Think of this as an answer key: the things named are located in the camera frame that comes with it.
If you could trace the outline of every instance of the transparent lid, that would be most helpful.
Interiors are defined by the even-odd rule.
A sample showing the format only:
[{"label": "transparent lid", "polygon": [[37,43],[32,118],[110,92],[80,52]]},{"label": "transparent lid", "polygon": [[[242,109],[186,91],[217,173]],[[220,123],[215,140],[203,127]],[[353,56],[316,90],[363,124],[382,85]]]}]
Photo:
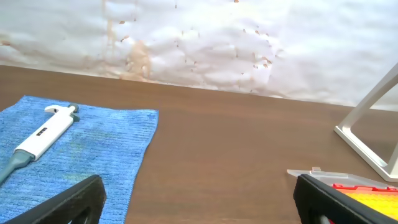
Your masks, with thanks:
[{"label": "transparent lid", "polygon": [[332,186],[333,184],[342,184],[345,187],[353,187],[356,185],[372,186],[379,189],[386,189],[387,187],[391,187],[390,185],[383,184],[378,181],[370,180],[364,177],[359,177],[353,174],[324,172],[321,171],[321,168],[319,167],[312,167],[312,170],[287,170],[287,173],[295,177],[298,177],[301,174],[308,174],[330,186]]}]

